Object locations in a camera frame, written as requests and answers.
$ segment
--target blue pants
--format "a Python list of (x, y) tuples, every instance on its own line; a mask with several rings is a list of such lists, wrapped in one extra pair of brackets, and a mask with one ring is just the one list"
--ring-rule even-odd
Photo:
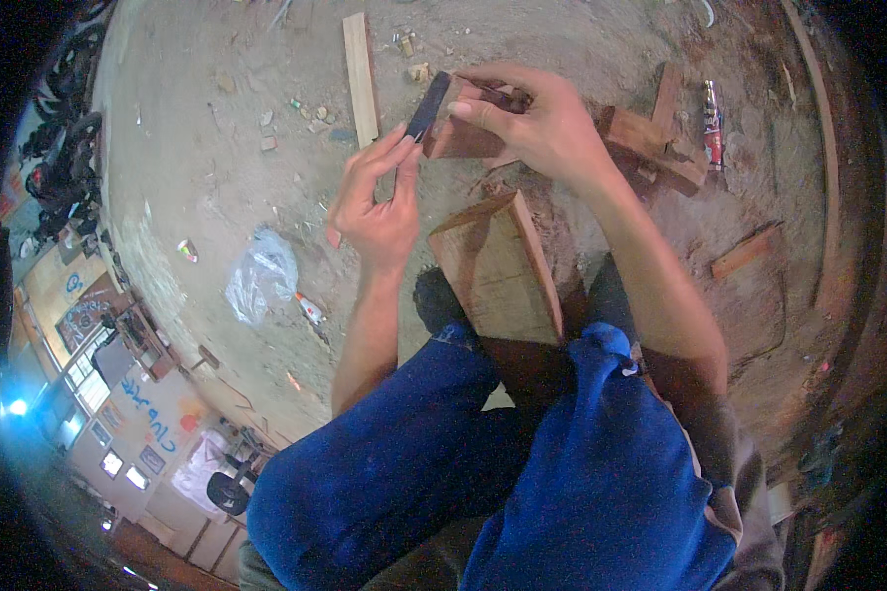
[(636, 376), (628, 342), (590, 326), (578, 370), (538, 431), (480, 412), (499, 380), (449, 326), (355, 407), (266, 465), (253, 545), (292, 591), (356, 589), (455, 519), (492, 515), (463, 588), (694, 588), (734, 541), (704, 519), (673, 413)]

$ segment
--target plastic bag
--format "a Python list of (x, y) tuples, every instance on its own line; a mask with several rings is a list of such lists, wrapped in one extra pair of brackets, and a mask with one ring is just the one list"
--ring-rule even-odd
[(299, 272), (289, 243), (263, 228), (235, 263), (225, 295), (237, 320), (257, 326), (272, 305), (286, 303), (296, 293)]

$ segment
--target black shoe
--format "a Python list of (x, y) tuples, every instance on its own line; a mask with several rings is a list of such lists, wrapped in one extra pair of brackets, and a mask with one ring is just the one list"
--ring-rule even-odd
[(429, 268), (417, 276), (414, 306), (431, 335), (436, 335), (446, 325), (470, 327), (470, 321), (457, 301), (457, 294), (450, 288), (450, 283), (439, 266)]
[(606, 323), (619, 328), (633, 346), (638, 341), (631, 306), (621, 283), (620, 274), (611, 253), (605, 254), (602, 268), (588, 290), (588, 323)]

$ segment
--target forearm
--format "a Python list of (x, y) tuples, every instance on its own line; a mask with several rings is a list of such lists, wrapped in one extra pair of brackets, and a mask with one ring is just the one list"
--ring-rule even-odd
[[(727, 353), (710, 309), (610, 158), (600, 156), (595, 162), (572, 185), (602, 226), (641, 345), (667, 359), (686, 361), (684, 372), (724, 394)], [(671, 373), (661, 378), (673, 382), (677, 375)]]
[(404, 270), (365, 266), (332, 382), (332, 416), (355, 405), (397, 369), (398, 295)]

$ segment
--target human hand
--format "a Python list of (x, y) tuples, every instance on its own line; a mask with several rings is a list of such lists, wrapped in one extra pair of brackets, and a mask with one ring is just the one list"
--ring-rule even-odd
[[(368, 270), (403, 269), (417, 240), (417, 159), (422, 147), (404, 133), (405, 125), (400, 124), (349, 158), (329, 208), (329, 243), (338, 248), (344, 236)], [(375, 203), (378, 179), (394, 169), (394, 197)]]
[(453, 116), (498, 135), (530, 168), (563, 182), (576, 183), (601, 162), (610, 163), (594, 122), (567, 79), (550, 72), (491, 63), (458, 72), (470, 80), (510, 84), (532, 96), (525, 114), (461, 98), (447, 105)]

